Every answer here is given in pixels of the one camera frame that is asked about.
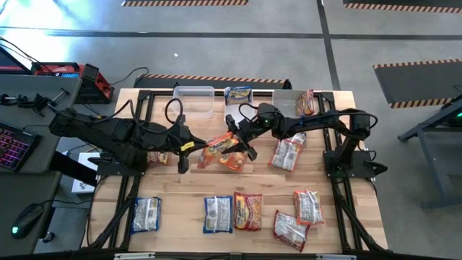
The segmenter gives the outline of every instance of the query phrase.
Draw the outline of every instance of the rgb keyboard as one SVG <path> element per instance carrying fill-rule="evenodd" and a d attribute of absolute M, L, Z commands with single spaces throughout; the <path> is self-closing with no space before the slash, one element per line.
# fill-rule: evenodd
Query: rgb keyboard
<path fill-rule="evenodd" d="M 17 172 L 32 153 L 38 137 L 0 123 L 0 168 Z"/>

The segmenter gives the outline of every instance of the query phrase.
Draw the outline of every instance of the wooden tabletop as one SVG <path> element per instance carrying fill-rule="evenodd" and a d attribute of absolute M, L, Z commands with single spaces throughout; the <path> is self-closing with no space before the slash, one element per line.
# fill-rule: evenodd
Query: wooden tabletop
<path fill-rule="evenodd" d="M 128 99 L 132 99 L 135 103 L 138 91 L 138 89 L 121 89 L 115 109 L 118 110 Z M 350 91 L 336 91 L 334 97 L 338 110 L 355 107 L 353 94 Z M 152 121 L 167 127 L 170 125 L 164 116 L 165 104 L 170 98 L 155 98 Z M 261 102 L 271 103 L 271 98 L 254 98 L 254 103 Z M 202 139 L 224 134 L 227 130 L 224 123 L 224 106 L 223 97 L 215 97 L 212 118 L 187 118 L 186 125 L 194 135 Z M 119 116 L 130 118 L 129 109 L 126 108 Z M 348 117 L 342 117 L 342 121 L 348 125 Z M 325 149 L 323 134 L 321 130 L 309 131 L 307 137 L 306 147 L 293 172 L 268 165 L 277 143 L 270 133 L 251 142 L 258 157 L 253 162 L 248 160 L 242 172 L 230 170 L 219 162 L 206 169 L 198 169 L 197 162 L 201 151 L 189 156 L 190 168 L 184 175 L 177 172 L 178 158 L 175 155 L 169 155 L 167 165 L 150 166 L 141 179 L 139 197 L 162 198 L 160 229 L 157 232 L 132 235 L 129 251 L 297 253 L 294 248 L 273 238 L 274 214 L 278 209 L 286 214 L 295 215 L 293 191 L 308 189 L 320 193 L 325 222 L 310 228 L 303 253 L 341 253 L 331 183 L 324 173 L 322 160 L 322 152 Z M 96 239 L 113 216 L 120 182 L 121 177 L 113 176 L 104 180 L 104 183 L 98 187 L 90 218 L 90 242 Z M 372 185 L 362 179 L 352 179 L 351 185 L 358 218 L 378 244 L 387 248 L 380 210 Z M 232 196 L 234 191 L 263 194 L 261 231 L 248 232 L 235 229 L 233 234 L 203 234 L 204 197 Z M 344 218 L 349 243 L 353 247 L 351 224 L 346 215 Z M 125 222 L 124 217 L 117 244 L 122 240 Z"/>

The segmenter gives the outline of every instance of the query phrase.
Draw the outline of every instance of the snack bag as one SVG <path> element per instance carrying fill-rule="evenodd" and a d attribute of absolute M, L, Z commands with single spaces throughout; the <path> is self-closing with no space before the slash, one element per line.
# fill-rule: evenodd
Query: snack bag
<path fill-rule="evenodd" d="M 300 253 L 305 247 L 309 229 L 309 225 L 297 225 L 297 220 L 294 217 L 281 213 L 279 210 L 276 211 L 273 236 L 297 249 Z"/>
<path fill-rule="evenodd" d="M 234 193 L 234 227 L 240 230 L 261 229 L 263 195 Z"/>
<path fill-rule="evenodd" d="M 308 90 L 297 99 L 295 103 L 295 114 L 298 116 L 309 116 L 314 114 L 315 103 L 313 95 L 313 90 Z"/>
<path fill-rule="evenodd" d="M 216 136 L 209 140 L 207 142 L 208 147 L 202 150 L 197 168 L 204 169 L 209 166 L 220 152 L 225 151 L 230 146 L 231 139 L 232 132 L 227 132 L 222 136 Z"/>
<path fill-rule="evenodd" d="M 298 225 L 324 223 L 321 201 L 317 191 L 294 191 Z"/>
<path fill-rule="evenodd" d="M 238 142 L 238 140 L 232 139 L 229 147 L 237 144 Z M 233 170 L 243 170 L 244 164 L 247 161 L 247 152 L 231 152 L 223 155 L 219 161 Z"/>
<path fill-rule="evenodd" d="M 291 138 L 280 141 L 274 150 L 269 165 L 293 171 L 305 139 L 305 133 L 298 133 Z"/>
<path fill-rule="evenodd" d="M 232 233 L 232 196 L 213 196 L 204 198 L 205 220 L 202 232 Z"/>
<path fill-rule="evenodd" d="M 147 162 L 163 163 L 167 165 L 168 152 L 148 152 Z"/>
<path fill-rule="evenodd" d="M 131 234 L 147 231 L 158 231 L 160 206 L 162 200 L 157 197 L 135 199 L 135 213 L 131 223 Z"/>
<path fill-rule="evenodd" d="M 251 87 L 230 87 L 225 92 L 225 105 L 249 103 L 251 95 Z"/>

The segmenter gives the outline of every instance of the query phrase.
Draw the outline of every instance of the gray floor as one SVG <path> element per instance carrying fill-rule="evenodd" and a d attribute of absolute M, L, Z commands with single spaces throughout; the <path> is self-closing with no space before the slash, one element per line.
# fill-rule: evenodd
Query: gray floor
<path fill-rule="evenodd" d="M 322 33 L 316 0 L 252 0 L 247 6 L 121 7 L 121 1 L 10 1 L 0 26 L 112 32 Z M 372 11 L 343 8 L 324 0 L 330 33 L 457 35 L 462 15 Z M 49 13 L 43 16 L 43 10 Z M 322 39 L 255 38 L 97 38 L 51 37 L 47 30 L 0 30 L 40 61 L 77 61 L 101 68 L 110 81 L 138 66 L 158 74 L 289 78 L 295 89 L 331 90 Z M 462 57 L 461 41 L 332 40 L 342 90 L 354 92 L 358 108 L 380 122 L 366 141 L 389 167 L 377 179 L 378 199 L 389 247 L 399 253 L 462 259 L 462 206 L 423 212 L 419 204 L 437 198 L 416 139 L 401 144 L 396 136 L 438 108 L 391 110 L 372 70 L 373 64 Z M 131 87 L 134 77 L 117 85 Z M 94 105 L 110 113 L 115 104 Z M 63 139 L 58 150 L 80 144 Z M 60 198 L 83 199 L 66 193 Z M 86 211 L 60 209 L 52 222 L 57 241 L 37 251 L 76 248 Z M 61 232 L 72 223 L 74 230 Z"/>

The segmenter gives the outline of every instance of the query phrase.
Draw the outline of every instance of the red power supply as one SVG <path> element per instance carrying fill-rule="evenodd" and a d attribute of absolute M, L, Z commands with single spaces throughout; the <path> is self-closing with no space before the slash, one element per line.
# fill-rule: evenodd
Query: red power supply
<path fill-rule="evenodd" d="M 36 76 L 80 78 L 76 104 L 108 104 L 113 98 L 114 88 L 100 73 L 100 69 L 90 64 L 72 62 L 34 62 L 32 73 Z"/>

